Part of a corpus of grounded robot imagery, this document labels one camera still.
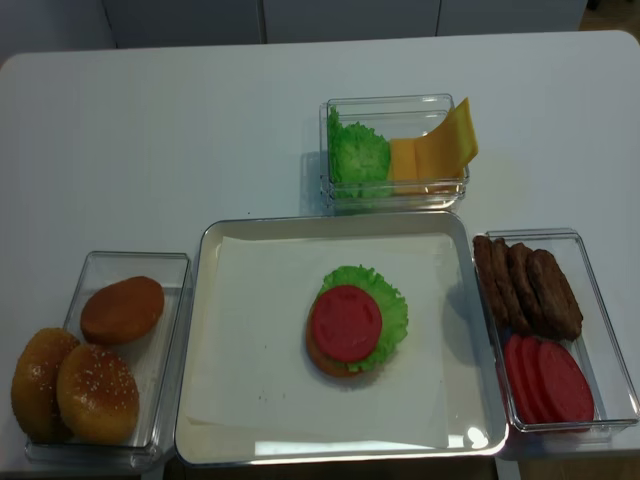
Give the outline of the red tomato slice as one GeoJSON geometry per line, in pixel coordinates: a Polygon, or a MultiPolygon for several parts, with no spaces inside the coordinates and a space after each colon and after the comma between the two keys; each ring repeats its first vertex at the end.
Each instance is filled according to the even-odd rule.
{"type": "Polygon", "coordinates": [[[571,354],[558,343],[542,342],[537,362],[544,398],[553,419],[568,423],[591,422],[595,414],[593,395],[571,354]]]}
{"type": "Polygon", "coordinates": [[[514,403],[517,409],[520,421],[530,423],[535,419],[531,406],[528,401],[525,386],[526,383],[522,377],[519,360],[521,352],[522,337],[513,334],[507,341],[504,349],[505,366],[508,380],[513,392],[514,403]]]}
{"type": "Polygon", "coordinates": [[[538,352],[540,342],[532,336],[524,337],[521,343],[521,360],[525,376],[526,392],[535,414],[534,423],[550,423],[553,416],[547,406],[541,387],[538,369],[538,352]]]}

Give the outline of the right sesame top bun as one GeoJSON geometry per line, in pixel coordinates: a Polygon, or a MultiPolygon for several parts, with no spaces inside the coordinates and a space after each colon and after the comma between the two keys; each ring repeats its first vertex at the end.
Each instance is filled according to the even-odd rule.
{"type": "Polygon", "coordinates": [[[137,384],[126,362],[106,347],[81,344],[65,357],[56,398],[62,421],[82,441],[119,445],[136,428],[137,384]]]}

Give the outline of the flat cheese slice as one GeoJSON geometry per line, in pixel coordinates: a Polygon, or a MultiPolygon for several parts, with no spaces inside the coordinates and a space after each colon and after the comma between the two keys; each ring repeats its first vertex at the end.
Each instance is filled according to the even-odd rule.
{"type": "Polygon", "coordinates": [[[389,142],[391,164],[389,178],[394,182],[413,182],[418,179],[415,159],[415,140],[395,138],[389,142]]]}

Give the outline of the clear bun container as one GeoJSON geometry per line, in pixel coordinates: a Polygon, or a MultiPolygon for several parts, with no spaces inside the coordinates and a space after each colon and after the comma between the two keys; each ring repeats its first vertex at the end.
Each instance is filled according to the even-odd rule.
{"type": "Polygon", "coordinates": [[[189,257],[184,253],[89,253],[63,328],[79,336],[81,310],[90,296],[103,287],[140,275],[161,285],[165,304],[150,333],[114,348],[132,371],[140,395],[140,416],[132,436],[118,446],[92,446],[79,439],[58,444],[29,440],[25,454],[30,462],[142,473],[164,455],[162,443],[171,439],[174,431],[176,389],[184,365],[188,308],[193,294],[189,257]]]}

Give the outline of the white metal tray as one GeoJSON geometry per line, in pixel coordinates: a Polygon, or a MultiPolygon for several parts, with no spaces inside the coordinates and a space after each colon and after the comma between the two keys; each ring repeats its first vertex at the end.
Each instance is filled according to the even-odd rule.
{"type": "Polygon", "coordinates": [[[494,455],[508,435],[464,224],[449,212],[220,221],[201,240],[175,447],[194,466],[494,455]],[[322,373],[309,310],[341,266],[405,298],[374,370],[322,373]]]}

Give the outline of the clear patty tomato container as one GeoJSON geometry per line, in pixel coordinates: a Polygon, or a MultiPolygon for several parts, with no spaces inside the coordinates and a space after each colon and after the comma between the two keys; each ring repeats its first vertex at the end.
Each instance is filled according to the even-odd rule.
{"type": "Polygon", "coordinates": [[[511,426],[524,434],[602,438],[637,425],[639,422],[638,396],[580,235],[571,229],[494,231],[480,235],[488,237],[491,242],[502,238],[508,249],[513,244],[523,243],[532,252],[543,249],[553,254],[573,290],[583,315],[581,335],[574,341],[555,338],[553,332],[547,329],[544,320],[540,327],[541,333],[532,333],[528,329],[529,325],[524,315],[522,333],[513,331],[510,324],[506,327],[497,326],[474,259],[505,408],[511,426]],[[532,422],[534,419],[530,423],[523,424],[520,421],[504,358],[505,345],[513,334],[521,336],[522,340],[528,336],[535,337],[540,344],[542,342],[558,343],[571,354],[585,376],[593,395],[595,414],[591,422],[568,423],[553,419],[550,423],[534,423],[532,422]]]}

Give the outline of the right red tomato slice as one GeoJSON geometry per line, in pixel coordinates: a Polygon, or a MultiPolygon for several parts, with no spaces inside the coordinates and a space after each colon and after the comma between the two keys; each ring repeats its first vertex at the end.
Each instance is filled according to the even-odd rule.
{"type": "Polygon", "coordinates": [[[544,398],[553,419],[568,423],[591,422],[595,414],[593,395],[571,354],[558,343],[542,342],[537,362],[544,398]]]}

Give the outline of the green lettuce in container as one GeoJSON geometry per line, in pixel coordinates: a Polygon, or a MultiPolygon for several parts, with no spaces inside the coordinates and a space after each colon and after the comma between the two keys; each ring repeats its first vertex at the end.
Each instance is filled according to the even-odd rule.
{"type": "Polygon", "coordinates": [[[341,199],[382,198],[391,195],[382,188],[391,165],[389,142],[373,128],[360,122],[344,126],[335,107],[327,121],[330,177],[341,185],[335,196],[341,199]]]}

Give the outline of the tomato slice on tray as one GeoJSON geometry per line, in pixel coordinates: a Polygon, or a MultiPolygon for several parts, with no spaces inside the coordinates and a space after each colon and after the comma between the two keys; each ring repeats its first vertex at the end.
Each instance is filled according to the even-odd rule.
{"type": "Polygon", "coordinates": [[[320,352],[342,363],[369,357],[382,332],[378,304],[353,285],[336,286],[320,294],[310,319],[312,338],[320,352]]]}

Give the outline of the flat bottom bun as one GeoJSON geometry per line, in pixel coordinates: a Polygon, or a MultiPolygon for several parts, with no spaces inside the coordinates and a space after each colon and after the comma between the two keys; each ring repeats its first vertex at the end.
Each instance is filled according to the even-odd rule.
{"type": "Polygon", "coordinates": [[[94,293],[82,309],[80,328],[90,343],[131,343],[156,326],[164,305],[164,291],[157,281],[131,277],[94,293]]]}

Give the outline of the brown meat patty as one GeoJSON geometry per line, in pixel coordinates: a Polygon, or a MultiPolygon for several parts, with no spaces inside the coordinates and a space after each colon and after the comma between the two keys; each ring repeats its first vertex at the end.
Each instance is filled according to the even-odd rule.
{"type": "Polygon", "coordinates": [[[517,294],[521,310],[532,333],[540,334],[544,320],[537,296],[529,282],[526,260],[532,250],[523,243],[516,243],[507,251],[507,267],[517,294]]]}
{"type": "Polygon", "coordinates": [[[524,331],[522,326],[524,317],[507,268],[507,251],[507,245],[502,238],[492,242],[494,277],[508,312],[509,324],[513,331],[522,333],[524,331]]]}
{"type": "Polygon", "coordinates": [[[484,235],[473,238],[474,259],[494,321],[499,327],[509,324],[509,316],[498,289],[492,263],[492,242],[484,235]]]}
{"type": "Polygon", "coordinates": [[[534,250],[527,257],[526,271],[547,329],[557,339],[576,340],[582,332],[583,315],[554,255],[534,250]]]}

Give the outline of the left sesame top bun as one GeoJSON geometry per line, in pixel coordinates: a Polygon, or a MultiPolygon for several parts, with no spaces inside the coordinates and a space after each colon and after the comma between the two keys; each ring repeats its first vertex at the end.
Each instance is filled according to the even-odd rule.
{"type": "Polygon", "coordinates": [[[62,328],[43,328],[20,355],[11,384],[11,407],[21,430],[36,443],[62,443],[72,433],[61,419],[56,385],[61,363],[79,345],[62,328]]]}

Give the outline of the left red tomato slice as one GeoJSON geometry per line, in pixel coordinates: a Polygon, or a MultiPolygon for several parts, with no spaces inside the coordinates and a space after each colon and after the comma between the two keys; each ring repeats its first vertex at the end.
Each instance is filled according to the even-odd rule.
{"type": "Polygon", "coordinates": [[[526,383],[522,377],[519,360],[521,352],[522,337],[513,334],[507,341],[504,349],[505,366],[508,380],[513,392],[514,403],[517,409],[520,421],[530,423],[535,419],[531,406],[528,401],[525,386],[526,383]]]}

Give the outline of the clear lettuce cheese container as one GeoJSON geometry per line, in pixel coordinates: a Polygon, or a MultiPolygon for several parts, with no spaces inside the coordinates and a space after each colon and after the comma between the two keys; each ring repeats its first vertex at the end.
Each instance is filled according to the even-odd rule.
{"type": "Polygon", "coordinates": [[[448,94],[333,99],[320,105],[320,191],[334,214],[391,211],[455,211],[464,199],[469,170],[437,180],[397,180],[394,167],[387,178],[356,183],[339,182],[330,160],[330,131],[359,124],[387,142],[424,136],[441,124],[453,107],[448,94]]]}

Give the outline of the middle red tomato slice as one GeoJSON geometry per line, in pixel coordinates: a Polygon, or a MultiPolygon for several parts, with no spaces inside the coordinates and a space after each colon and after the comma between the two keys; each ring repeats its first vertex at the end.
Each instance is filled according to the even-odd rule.
{"type": "Polygon", "coordinates": [[[550,423],[553,416],[547,406],[541,387],[538,369],[538,352],[540,342],[532,336],[524,337],[521,343],[521,360],[525,376],[526,392],[535,414],[534,423],[550,423]]]}

